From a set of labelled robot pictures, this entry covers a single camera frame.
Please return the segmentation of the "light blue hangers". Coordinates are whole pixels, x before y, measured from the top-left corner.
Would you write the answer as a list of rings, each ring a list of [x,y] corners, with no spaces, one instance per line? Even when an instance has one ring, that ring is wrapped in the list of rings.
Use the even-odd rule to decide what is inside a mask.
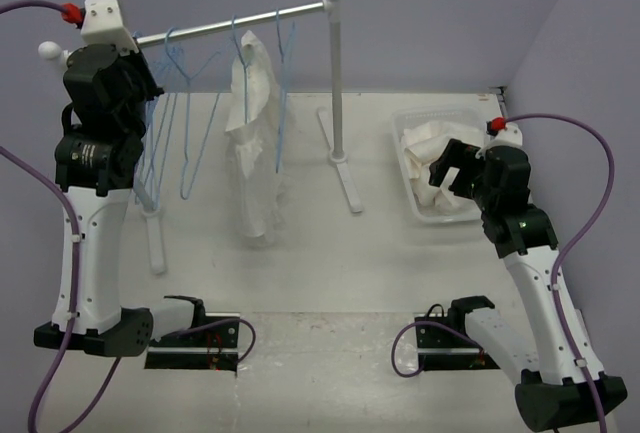
[[[174,130],[178,120],[183,121],[180,143],[182,163],[179,168],[178,193],[183,201],[192,196],[221,97],[220,93],[215,94],[197,153],[193,155],[190,147],[193,84],[212,64],[227,58],[230,52],[228,44],[212,51],[199,68],[191,72],[187,68],[183,45],[173,38],[176,32],[177,29],[172,27],[161,36],[163,54],[160,60],[152,63],[152,72],[159,79],[166,80],[169,86],[182,86],[184,89],[181,92],[163,93],[147,107],[148,131],[144,140],[147,149],[136,170],[136,179],[141,182],[145,193],[149,196],[153,212],[160,209],[171,143],[177,138]]]

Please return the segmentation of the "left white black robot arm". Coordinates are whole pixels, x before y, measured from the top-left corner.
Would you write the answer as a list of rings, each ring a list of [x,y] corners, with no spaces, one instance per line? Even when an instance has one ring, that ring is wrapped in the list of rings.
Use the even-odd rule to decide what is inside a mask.
[[[145,109],[162,94],[140,52],[113,44],[81,47],[66,61],[63,136],[54,152],[54,192],[63,202],[63,273],[54,313],[34,331],[37,347],[136,357],[175,336],[187,346],[208,332],[201,300],[164,297],[124,308],[119,296],[121,234],[146,133]]]

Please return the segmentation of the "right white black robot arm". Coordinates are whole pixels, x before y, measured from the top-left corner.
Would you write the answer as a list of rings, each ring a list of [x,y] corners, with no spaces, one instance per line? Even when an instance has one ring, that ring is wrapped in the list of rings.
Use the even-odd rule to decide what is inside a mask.
[[[515,401],[534,432],[606,423],[624,402],[624,381],[610,376],[591,347],[556,261],[558,241],[548,215],[530,200],[531,165],[514,146],[486,150],[457,139],[430,165],[440,185],[457,169],[450,191],[476,203],[485,236],[510,273],[535,343],[509,327],[484,297],[461,298],[449,309],[448,338],[478,344],[514,385]]]

